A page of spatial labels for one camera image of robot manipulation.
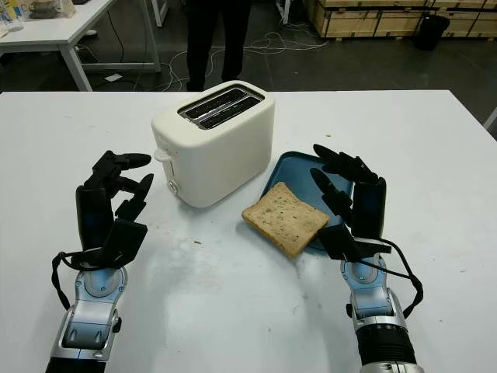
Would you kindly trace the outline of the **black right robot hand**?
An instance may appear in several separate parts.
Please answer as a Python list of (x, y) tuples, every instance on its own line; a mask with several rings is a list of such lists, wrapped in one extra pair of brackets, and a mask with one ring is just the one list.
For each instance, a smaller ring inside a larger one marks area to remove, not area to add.
[[(385, 178), (371, 171), (364, 161), (345, 152), (334, 152), (315, 144), (316, 155), (324, 162), (320, 168), (312, 168), (310, 174), (322, 200), (342, 218), (352, 235), (365, 239), (379, 239), (384, 227), (387, 183)], [(337, 189), (327, 177), (336, 174), (353, 184), (353, 195)]]

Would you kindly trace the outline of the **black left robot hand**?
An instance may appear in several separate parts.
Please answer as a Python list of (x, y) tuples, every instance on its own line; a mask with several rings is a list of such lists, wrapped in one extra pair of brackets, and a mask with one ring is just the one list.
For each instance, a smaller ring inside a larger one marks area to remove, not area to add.
[(78, 231), (83, 250), (103, 246), (118, 218), (135, 221), (143, 211), (154, 175), (147, 174), (137, 182), (121, 176), (121, 173), (146, 166), (150, 162), (150, 155), (117, 155), (108, 150), (92, 167), (92, 175), (75, 192)]

